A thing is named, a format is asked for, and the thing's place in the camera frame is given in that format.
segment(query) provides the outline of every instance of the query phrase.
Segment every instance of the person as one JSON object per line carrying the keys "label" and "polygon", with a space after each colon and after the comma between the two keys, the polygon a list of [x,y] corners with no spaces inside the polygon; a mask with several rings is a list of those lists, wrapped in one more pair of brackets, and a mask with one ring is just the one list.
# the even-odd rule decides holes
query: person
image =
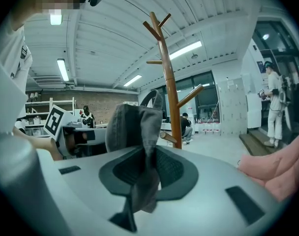
{"label": "person", "polygon": [[94,115],[90,113],[89,107],[87,105],[85,105],[83,109],[84,113],[81,114],[81,118],[84,118],[86,120],[88,127],[94,128]]}
{"label": "person", "polygon": [[180,117],[180,123],[181,123],[181,137],[183,140],[183,144],[189,144],[191,141],[191,135],[192,135],[192,127],[191,123],[188,120],[188,114],[183,113],[182,117]]}
{"label": "person", "polygon": [[280,102],[279,94],[279,75],[274,70],[273,63],[266,61],[264,64],[268,74],[269,90],[264,92],[261,97],[269,97],[271,100],[268,116],[268,137],[269,141],[264,142],[265,146],[277,148],[279,140],[282,139],[282,117],[284,107]]}
{"label": "person", "polygon": [[[18,0],[13,9],[5,18],[0,27],[0,64],[18,88],[25,93],[32,57],[25,43],[24,24],[37,13],[49,13],[54,9],[79,8],[82,0]],[[25,106],[17,118],[26,116]],[[61,157],[57,154],[54,141],[39,141],[29,137],[13,127],[13,135],[29,140],[35,148],[44,148],[50,151],[54,160]]]}

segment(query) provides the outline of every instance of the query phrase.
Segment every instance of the ceiling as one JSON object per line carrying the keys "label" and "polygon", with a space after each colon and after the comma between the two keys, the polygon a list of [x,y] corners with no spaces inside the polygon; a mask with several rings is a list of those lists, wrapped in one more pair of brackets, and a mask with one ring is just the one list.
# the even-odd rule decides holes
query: ceiling
{"label": "ceiling", "polygon": [[202,47],[172,60],[175,76],[243,57],[260,9],[258,0],[102,0],[81,10],[63,11],[63,23],[50,25],[49,15],[36,15],[25,24],[26,44],[33,64],[27,88],[45,78],[42,88],[65,87],[57,59],[65,59],[70,82],[67,88],[146,89],[164,81],[157,41],[143,26],[150,12],[162,20],[169,53],[198,40]]}

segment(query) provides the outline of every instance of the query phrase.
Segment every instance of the black strap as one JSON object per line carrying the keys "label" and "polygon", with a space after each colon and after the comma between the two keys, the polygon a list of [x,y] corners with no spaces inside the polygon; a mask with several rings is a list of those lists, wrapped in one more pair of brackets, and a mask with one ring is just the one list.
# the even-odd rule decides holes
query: black strap
{"label": "black strap", "polygon": [[150,91],[145,98],[143,99],[143,101],[141,102],[140,106],[147,106],[148,103],[150,102],[150,100],[152,98],[154,98],[154,103],[153,103],[153,108],[162,109],[163,106],[163,97],[161,97],[160,93],[157,90],[152,90]]}

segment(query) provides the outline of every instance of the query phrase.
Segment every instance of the ceiling light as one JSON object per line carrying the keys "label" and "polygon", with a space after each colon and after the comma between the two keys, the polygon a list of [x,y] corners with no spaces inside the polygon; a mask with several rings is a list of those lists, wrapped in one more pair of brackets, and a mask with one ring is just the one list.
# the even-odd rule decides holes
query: ceiling light
{"label": "ceiling light", "polygon": [[175,53],[170,54],[170,60],[172,60],[172,59],[174,59],[174,58],[176,58],[176,57],[178,57],[178,56],[180,56],[182,54],[190,52],[190,51],[192,51],[192,50],[194,50],[194,49],[196,49],[198,47],[201,47],[201,46],[202,46],[202,43],[200,41],[195,42],[195,43],[193,43],[191,45],[188,45],[188,46],[180,49],[179,51],[176,51]]}
{"label": "ceiling light", "polygon": [[62,23],[62,13],[61,10],[54,10],[50,14],[50,24],[52,26],[59,26]]}
{"label": "ceiling light", "polygon": [[60,69],[60,73],[62,75],[63,80],[64,81],[69,81],[69,77],[67,75],[66,68],[65,68],[64,59],[58,59],[57,63],[58,63],[58,66],[59,66],[59,69]]}
{"label": "ceiling light", "polygon": [[263,37],[262,37],[264,40],[267,40],[269,38],[269,34],[265,34]]}
{"label": "ceiling light", "polygon": [[141,77],[142,77],[141,75],[137,75],[132,80],[130,80],[128,83],[125,83],[123,86],[127,87],[128,85],[132,84],[133,82],[135,82],[136,80],[140,79]]}

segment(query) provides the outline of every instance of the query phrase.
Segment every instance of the poster on wall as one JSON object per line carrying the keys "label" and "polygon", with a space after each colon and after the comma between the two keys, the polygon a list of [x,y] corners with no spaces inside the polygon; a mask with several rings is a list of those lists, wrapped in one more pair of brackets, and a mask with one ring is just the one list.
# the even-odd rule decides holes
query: poster on wall
{"label": "poster on wall", "polygon": [[263,62],[262,61],[258,61],[257,64],[258,64],[260,72],[261,73],[266,73],[266,68],[264,67]]}

